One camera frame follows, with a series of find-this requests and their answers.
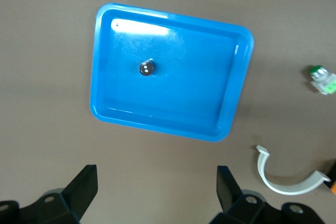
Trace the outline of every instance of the gray floor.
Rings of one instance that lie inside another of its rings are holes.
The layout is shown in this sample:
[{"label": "gray floor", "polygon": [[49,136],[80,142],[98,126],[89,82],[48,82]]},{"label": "gray floor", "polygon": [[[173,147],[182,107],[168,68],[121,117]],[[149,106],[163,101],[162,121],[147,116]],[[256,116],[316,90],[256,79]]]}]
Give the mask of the gray floor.
[{"label": "gray floor", "polygon": [[[255,50],[230,135],[219,143],[102,123],[89,110],[95,15],[108,2],[246,26]],[[220,210],[216,166],[280,208],[312,207],[335,222],[326,186],[301,196],[290,184],[336,159],[336,94],[307,84],[307,66],[336,72],[336,0],[0,0],[0,200],[21,206],[97,164],[99,192],[82,223],[208,223]]]}]

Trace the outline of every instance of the black plastic part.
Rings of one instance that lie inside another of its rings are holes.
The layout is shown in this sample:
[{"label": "black plastic part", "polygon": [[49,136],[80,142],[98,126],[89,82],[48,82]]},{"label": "black plastic part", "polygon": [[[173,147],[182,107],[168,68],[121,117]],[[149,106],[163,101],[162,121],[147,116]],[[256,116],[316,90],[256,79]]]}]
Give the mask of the black plastic part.
[{"label": "black plastic part", "polygon": [[[247,201],[248,197],[253,197],[256,200],[254,203]],[[264,202],[253,195],[241,195],[231,206],[228,215],[246,224],[253,224],[264,209]]]},{"label": "black plastic part", "polygon": [[[293,212],[290,209],[290,206],[296,205],[302,209],[302,213]],[[304,223],[313,223],[313,224],[324,224],[322,219],[315,213],[310,207],[300,204],[300,203],[285,203],[282,206],[282,212],[284,213],[284,222],[288,224],[304,224]]]},{"label": "black plastic part", "polygon": [[98,191],[97,167],[87,165],[59,193],[50,193],[19,209],[16,201],[1,201],[0,224],[79,224]]},{"label": "black plastic part", "polygon": [[[223,212],[210,224],[324,224],[303,204],[286,203],[278,210],[255,195],[244,195],[227,166],[217,168],[217,195]],[[292,205],[302,213],[294,212]]]},{"label": "black plastic part", "polygon": [[231,205],[243,195],[243,192],[227,166],[217,167],[216,190],[223,212],[228,211]]},{"label": "black plastic part", "polygon": [[81,219],[98,191],[97,167],[87,165],[62,191],[70,211]]}]

